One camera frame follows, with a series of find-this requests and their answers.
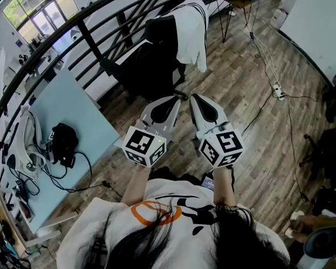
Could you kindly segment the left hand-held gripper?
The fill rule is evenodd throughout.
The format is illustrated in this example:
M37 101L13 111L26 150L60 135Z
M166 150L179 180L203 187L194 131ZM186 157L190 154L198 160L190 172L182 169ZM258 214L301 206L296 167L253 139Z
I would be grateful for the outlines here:
M135 125L130 126L122 143L126 158L151 168L167 151L181 101L167 96L148 104Z

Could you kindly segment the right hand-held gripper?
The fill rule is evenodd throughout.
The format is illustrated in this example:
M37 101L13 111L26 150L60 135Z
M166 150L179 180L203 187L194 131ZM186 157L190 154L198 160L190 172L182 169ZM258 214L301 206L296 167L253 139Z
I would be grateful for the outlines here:
M239 130L234 129L224 109L212 99L193 94L189 105L197 129L193 139L197 154L204 156L213 168L232 166L245 151Z

